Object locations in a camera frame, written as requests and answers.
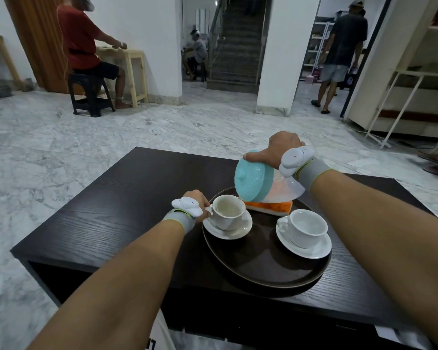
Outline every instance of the turquoise lid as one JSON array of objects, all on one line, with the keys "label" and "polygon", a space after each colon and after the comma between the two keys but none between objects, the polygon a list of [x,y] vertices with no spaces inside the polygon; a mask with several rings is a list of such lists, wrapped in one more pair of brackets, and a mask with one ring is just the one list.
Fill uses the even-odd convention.
[{"label": "turquoise lid", "polygon": [[273,180],[274,168],[264,163],[251,163],[241,158],[235,169],[235,190],[244,201],[262,201],[271,190]]}]

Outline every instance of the gray shorts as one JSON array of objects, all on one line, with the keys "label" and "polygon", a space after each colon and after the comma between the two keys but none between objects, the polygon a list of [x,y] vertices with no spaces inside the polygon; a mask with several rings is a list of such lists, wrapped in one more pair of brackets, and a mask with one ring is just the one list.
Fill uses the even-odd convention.
[{"label": "gray shorts", "polygon": [[348,70],[349,66],[325,64],[319,79],[323,82],[343,82],[346,79],[346,73]]}]

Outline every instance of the black t-shirt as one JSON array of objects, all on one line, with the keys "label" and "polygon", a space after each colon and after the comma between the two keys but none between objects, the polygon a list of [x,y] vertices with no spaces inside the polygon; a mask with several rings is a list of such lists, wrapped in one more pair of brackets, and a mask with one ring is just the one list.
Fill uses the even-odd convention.
[{"label": "black t-shirt", "polygon": [[367,40],[368,22],[357,14],[347,14],[337,19],[331,34],[334,41],[325,64],[351,66],[356,46]]}]

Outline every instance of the cup handle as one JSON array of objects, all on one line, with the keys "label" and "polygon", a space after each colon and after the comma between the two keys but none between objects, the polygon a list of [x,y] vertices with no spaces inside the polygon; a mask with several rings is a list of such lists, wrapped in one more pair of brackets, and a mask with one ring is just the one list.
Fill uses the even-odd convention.
[{"label": "cup handle", "polygon": [[290,216],[284,216],[284,217],[278,218],[278,219],[277,219],[277,226],[278,226],[280,229],[284,229],[284,230],[285,230],[284,225],[287,226],[287,225],[289,224],[289,217],[290,217]]}]

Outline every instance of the white saucer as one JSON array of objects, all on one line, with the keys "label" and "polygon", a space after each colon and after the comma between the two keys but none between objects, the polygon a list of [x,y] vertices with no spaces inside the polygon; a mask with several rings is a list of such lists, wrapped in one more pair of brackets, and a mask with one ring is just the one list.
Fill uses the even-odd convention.
[{"label": "white saucer", "polygon": [[276,225],[276,234],[281,243],[286,247],[289,251],[294,254],[297,254],[300,257],[304,257],[307,259],[320,259],[329,254],[331,252],[331,248],[333,244],[331,243],[331,238],[326,233],[325,235],[320,237],[320,241],[315,247],[312,248],[300,248],[295,245],[286,235],[285,232],[280,229]]},{"label": "white saucer", "polygon": [[247,233],[250,232],[251,227],[253,226],[253,221],[251,220],[251,215],[248,210],[242,215],[242,224],[240,227],[233,229],[232,231],[224,231],[223,229],[219,229],[214,226],[210,218],[207,218],[203,221],[204,228],[213,236],[221,239],[239,239],[245,237]]}]

